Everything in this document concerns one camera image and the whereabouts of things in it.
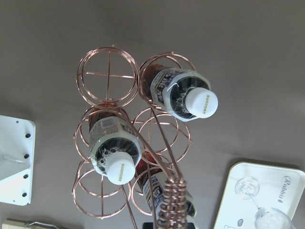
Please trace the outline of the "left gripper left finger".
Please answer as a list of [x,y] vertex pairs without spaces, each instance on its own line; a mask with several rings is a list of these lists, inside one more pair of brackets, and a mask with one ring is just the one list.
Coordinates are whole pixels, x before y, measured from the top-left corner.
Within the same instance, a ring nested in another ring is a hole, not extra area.
[[153,222],[144,222],[142,224],[142,229],[154,229],[154,223]]

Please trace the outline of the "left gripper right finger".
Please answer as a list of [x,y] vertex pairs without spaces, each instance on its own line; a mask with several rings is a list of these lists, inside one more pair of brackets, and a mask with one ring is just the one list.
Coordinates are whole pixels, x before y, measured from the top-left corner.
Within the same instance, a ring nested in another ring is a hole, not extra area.
[[188,223],[187,224],[187,229],[195,229],[194,223]]

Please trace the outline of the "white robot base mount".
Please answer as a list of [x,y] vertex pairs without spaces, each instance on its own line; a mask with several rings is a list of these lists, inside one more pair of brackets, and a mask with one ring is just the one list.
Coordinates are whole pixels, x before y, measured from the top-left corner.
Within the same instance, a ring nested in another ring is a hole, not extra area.
[[36,125],[0,116],[0,201],[18,206],[31,202]]

